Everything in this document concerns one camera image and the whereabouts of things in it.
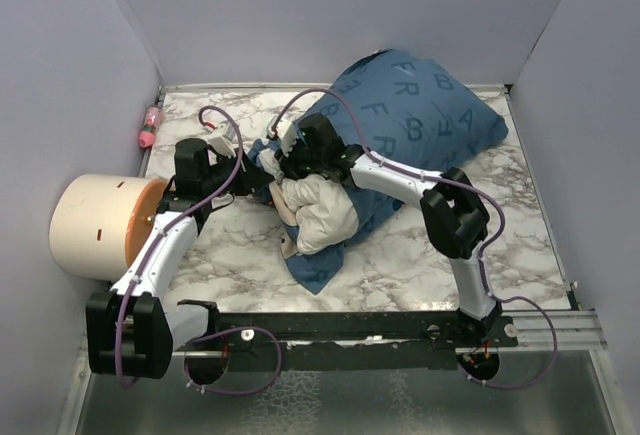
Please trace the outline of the white pillow with red logo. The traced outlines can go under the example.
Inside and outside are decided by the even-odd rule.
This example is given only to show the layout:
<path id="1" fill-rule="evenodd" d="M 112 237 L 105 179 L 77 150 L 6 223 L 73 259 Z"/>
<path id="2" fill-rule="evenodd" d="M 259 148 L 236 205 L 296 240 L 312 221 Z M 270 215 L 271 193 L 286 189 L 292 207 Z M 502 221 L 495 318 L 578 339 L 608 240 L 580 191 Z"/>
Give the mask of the white pillow with red logo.
<path id="1" fill-rule="evenodd" d="M 282 255 L 313 255 L 354 236 L 359 228 L 357 211 L 343 186 L 312 174 L 292 180 L 284 176 L 275 152 L 266 148 L 257 160 L 274 177 L 269 184 L 273 204 L 285 228 Z"/>

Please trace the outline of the blue lettered pillowcase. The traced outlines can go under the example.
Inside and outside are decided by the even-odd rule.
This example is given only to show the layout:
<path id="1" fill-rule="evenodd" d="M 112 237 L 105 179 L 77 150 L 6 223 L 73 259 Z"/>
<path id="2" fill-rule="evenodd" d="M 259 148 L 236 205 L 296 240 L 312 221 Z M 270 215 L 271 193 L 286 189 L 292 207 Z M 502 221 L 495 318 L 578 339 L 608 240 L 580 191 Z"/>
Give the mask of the blue lettered pillowcase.
<path id="1" fill-rule="evenodd" d="M 326 116 L 347 145 L 368 144 L 398 164 L 439 172 L 463 165 L 508 134 L 504 118 L 436 61 L 392 49 L 352 64 L 306 113 Z M 266 148 L 276 153 L 279 143 L 257 139 L 249 151 L 261 168 L 257 157 Z M 359 217 L 356 234 L 313 255 L 282 255 L 294 280 L 312 294 L 340 271 L 347 247 L 364 241 L 402 206 L 376 191 L 342 186 Z"/>

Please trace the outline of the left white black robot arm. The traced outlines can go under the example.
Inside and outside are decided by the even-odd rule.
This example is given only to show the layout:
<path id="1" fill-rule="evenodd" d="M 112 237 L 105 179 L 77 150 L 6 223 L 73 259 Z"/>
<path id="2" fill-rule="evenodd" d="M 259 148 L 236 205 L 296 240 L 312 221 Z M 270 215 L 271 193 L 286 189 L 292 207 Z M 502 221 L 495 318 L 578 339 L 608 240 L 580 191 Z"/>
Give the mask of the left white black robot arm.
<path id="1" fill-rule="evenodd" d="M 173 352 L 190 342 L 202 350 L 218 343 L 215 303 L 187 300 L 167 310 L 162 299 L 213 213 L 213 199 L 252 195 L 274 180 L 243 152 L 223 155 L 198 138 L 176 144 L 174 168 L 143 248 L 109 291 L 86 303 L 90 369 L 123 383 L 162 378 Z"/>

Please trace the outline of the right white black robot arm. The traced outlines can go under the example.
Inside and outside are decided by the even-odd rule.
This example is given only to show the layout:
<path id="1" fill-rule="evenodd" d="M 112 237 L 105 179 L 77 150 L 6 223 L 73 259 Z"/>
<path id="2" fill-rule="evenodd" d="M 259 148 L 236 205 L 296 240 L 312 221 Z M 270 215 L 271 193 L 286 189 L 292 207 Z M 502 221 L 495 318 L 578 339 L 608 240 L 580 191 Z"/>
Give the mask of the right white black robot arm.
<path id="1" fill-rule="evenodd" d="M 463 171 L 420 171 L 360 144 L 347 145 L 320 113 L 298 125 L 280 122 L 273 135 L 280 141 L 276 158 L 286 175 L 318 174 L 418 208 L 429 242 L 448 258 L 455 278 L 461 338 L 481 346 L 494 336 L 502 309 L 491 294 L 481 249 L 490 216 Z"/>

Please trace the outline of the pink small bottle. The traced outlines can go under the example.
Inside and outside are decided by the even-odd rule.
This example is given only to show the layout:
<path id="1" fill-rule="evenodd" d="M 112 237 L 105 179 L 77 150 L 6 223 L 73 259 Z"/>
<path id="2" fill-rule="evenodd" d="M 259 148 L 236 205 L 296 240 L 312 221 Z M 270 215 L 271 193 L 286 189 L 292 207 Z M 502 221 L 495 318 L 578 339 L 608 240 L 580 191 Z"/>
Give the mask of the pink small bottle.
<path id="1" fill-rule="evenodd" d="M 153 146 L 162 118 L 163 111 L 160 107 L 153 105 L 147 108 L 138 136 L 138 144 L 140 148 L 147 149 Z"/>

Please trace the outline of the cream cylinder with orange lid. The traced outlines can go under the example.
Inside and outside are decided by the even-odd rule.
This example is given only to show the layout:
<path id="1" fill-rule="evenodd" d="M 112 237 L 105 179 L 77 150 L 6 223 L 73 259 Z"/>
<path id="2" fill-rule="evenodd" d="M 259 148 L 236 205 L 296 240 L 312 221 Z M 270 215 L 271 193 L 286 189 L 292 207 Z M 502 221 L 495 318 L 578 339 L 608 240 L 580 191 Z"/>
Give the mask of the cream cylinder with orange lid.
<path id="1" fill-rule="evenodd" d="M 56 263 L 85 279 L 117 281 L 151 233 L 168 182 L 85 174 L 62 194 L 51 219 L 49 246 Z"/>

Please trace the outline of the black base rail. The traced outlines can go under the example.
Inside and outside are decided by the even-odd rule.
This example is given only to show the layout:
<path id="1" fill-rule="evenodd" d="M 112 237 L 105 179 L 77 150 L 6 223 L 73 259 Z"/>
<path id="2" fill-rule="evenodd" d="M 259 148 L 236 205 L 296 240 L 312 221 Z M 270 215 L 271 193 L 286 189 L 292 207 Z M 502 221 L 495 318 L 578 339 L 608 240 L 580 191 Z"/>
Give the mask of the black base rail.
<path id="1" fill-rule="evenodd" d="M 208 310 L 214 337 L 190 343 L 197 370 L 454 370 L 461 353 L 517 344 L 503 314 L 483 324 L 459 311 L 225 313 L 197 305 Z"/>

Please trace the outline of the aluminium frame rail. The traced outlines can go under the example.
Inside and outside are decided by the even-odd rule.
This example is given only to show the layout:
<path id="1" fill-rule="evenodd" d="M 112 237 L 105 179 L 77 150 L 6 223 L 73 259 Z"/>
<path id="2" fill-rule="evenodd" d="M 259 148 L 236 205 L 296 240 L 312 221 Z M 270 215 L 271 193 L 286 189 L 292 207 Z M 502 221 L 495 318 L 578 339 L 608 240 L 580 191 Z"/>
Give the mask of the aluminium frame rail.
<path id="1" fill-rule="evenodd" d="M 566 291 L 569 309 L 551 310 L 545 313 L 554 326 L 559 351 L 602 351 L 608 348 L 600 320 L 594 309 L 582 310 L 577 298 L 577 281 L 568 284 Z M 543 315 L 535 310 L 512 311 L 510 316 L 517 328 L 518 350 L 551 351 L 551 329 Z"/>

